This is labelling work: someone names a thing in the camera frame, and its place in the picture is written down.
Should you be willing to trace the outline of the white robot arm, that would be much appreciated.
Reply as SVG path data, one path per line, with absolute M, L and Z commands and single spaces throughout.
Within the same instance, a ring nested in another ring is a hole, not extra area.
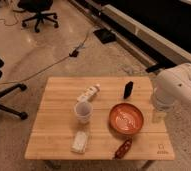
M 156 110 L 166 112 L 176 101 L 191 108 L 191 63 L 162 70 L 155 80 L 151 102 Z

